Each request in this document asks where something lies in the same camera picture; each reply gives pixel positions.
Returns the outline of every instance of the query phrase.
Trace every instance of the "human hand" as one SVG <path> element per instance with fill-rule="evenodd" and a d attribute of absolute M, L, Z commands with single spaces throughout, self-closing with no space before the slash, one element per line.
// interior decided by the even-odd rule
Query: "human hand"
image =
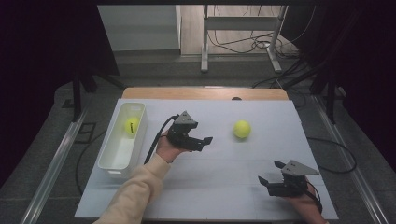
<path fill-rule="evenodd" d="M 178 155 L 189 150 L 172 145 L 166 138 L 167 134 L 168 131 L 161 135 L 158 141 L 156 153 L 166 162 L 172 163 Z"/>
<path fill-rule="evenodd" d="M 312 195 L 316 195 L 314 187 L 310 184 L 308 184 L 308 192 L 310 192 Z M 286 199 L 294 207 L 294 209 L 308 224 L 326 223 L 326 220 L 319 212 L 314 200 L 308 195 L 303 194 L 299 197 L 284 197 L 284 199 Z"/>

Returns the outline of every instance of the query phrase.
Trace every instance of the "human arm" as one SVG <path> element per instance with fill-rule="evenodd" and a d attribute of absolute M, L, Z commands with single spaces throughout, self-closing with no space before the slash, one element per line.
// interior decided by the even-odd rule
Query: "human arm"
<path fill-rule="evenodd" d="M 145 165 L 134 169 L 131 178 L 117 190 L 110 205 L 94 224 L 140 223 L 146 206 L 161 193 L 163 179 L 170 164 L 180 153 L 187 151 L 173 147 L 161 137 L 156 153 Z"/>
<path fill-rule="evenodd" d="M 308 191 L 315 195 L 314 187 L 308 184 Z M 300 197 L 285 197 L 294 209 L 303 217 L 308 224 L 326 224 L 328 223 L 319 212 L 317 205 L 306 194 Z"/>

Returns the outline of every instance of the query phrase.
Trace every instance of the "white wall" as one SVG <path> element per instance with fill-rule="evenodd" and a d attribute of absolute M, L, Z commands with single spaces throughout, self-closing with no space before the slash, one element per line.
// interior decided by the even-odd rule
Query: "white wall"
<path fill-rule="evenodd" d="M 113 51 L 180 49 L 180 6 L 98 6 Z"/>

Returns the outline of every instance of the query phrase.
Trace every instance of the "wooden table edge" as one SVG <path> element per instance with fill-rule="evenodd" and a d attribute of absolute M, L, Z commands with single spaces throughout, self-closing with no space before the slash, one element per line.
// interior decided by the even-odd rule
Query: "wooden table edge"
<path fill-rule="evenodd" d="M 132 87 L 124 90 L 122 99 L 164 100 L 289 100 L 282 89 L 207 88 L 207 87 Z"/>

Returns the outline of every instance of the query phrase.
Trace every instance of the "black curtain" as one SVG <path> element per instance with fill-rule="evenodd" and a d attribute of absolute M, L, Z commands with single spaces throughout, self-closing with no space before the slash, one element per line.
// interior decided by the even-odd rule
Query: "black curtain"
<path fill-rule="evenodd" d="M 337 60 L 344 106 L 396 171 L 396 31 L 393 7 L 369 3 Z"/>
<path fill-rule="evenodd" d="M 88 68 L 119 74 L 97 6 L 52 2 L 0 4 L 0 186 L 35 139 L 57 88 L 75 74 L 92 75 Z"/>

